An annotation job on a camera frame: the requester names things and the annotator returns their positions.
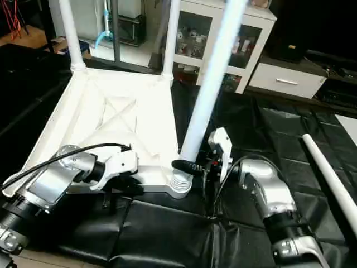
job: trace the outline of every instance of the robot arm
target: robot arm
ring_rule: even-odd
[[[78,147],[66,145],[55,156],[76,149]],[[97,161],[96,155],[80,152],[31,174],[1,209],[0,267],[16,267],[9,254],[17,255],[27,246],[37,227],[37,217],[51,213],[72,183],[86,183],[90,190],[99,191],[111,178],[123,173],[134,174],[137,169],[138,157],[132,150],[117,153],[105,162]]]
[[[279,178],[278,170],[266,160],[248,157],[239,166],[232,166],[232,145],[224,128],[211,133],[209,145],[215,159],[219,159],[218,165],[210,171],[217,173],[221,187],[225,183],[222,174],[228,174],[230,179],[238,181],[243,189],[251,192],[272,244],[276,264],[290,268],[328,268],[319,244],[298,213],[293,196],[286,183]],[[202,166],[183,160],[175,160],[172,165],[192,175],[202,174],[204,170]]]
[[[313,256],[322,268],[329,267],[275,167],[265,160],[244,159],[240,164],[239,185],[253,195],[277,264],[299,263]]]

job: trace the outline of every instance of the screw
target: screw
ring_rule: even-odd
[[[6,243],[5,243],[5,246],[8,247],[8,248],[12,248],[12,247],[13,247],[13,243],[11,243],[11,242],[6,242]]]

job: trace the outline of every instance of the drawer handle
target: drawer handle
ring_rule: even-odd
[[[284,80],[284,79],[280,79],[280,78],[277,78],[277,81],[280,83],[285,83],[285,84],[289,84],[289,85],[298,85],[297,82],[288,81],[288,80]]]

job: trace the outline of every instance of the white tube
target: white tube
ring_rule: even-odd
[[[192,113],[180,159],[196,161],[224,73],[227,69],[246,5],[247,0],[229,0],[226,4],[224,17]]]
[[[104,30],[105,33],[108,35],[109,34],[109,11],[107,7],[107,0],[104,1]]]
[[[357,205],[320,151],[319,147],[317,147],[316,143],[313,141],[312,137],[309,134],[305,134],[302,138],[357,237]]]
[[[71,56],[71,70],[85,70],[85,64],[80,52],[76,27],[73,20],[71,3],[69,0],[59,0],[66,39]]]
[[[170,17],[168,19],[168,29],[166,37],[165,58],[163,60],[163,70],[161,75],[164,78],[173,80],[172,68],[173,57],[175,55],[177,28],[180,18],[180,0],[171,0]]]

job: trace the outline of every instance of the white stand base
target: white stand base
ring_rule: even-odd
[[[62,145],[98,143],[132,146],[139,157],[134,177],[144,191],[183,198],[190,190],[175,190],[170,183],[171,162],[179,158],[179,148],[170,81],[160,75],[89,68],[75,71],[23,169],[48,160]],[[117,150],[103,147],[90,152],[103,161]],[[17,187],[9,187],[7,195]],[[89,187],[76,184],[69,192],[89,192]]]

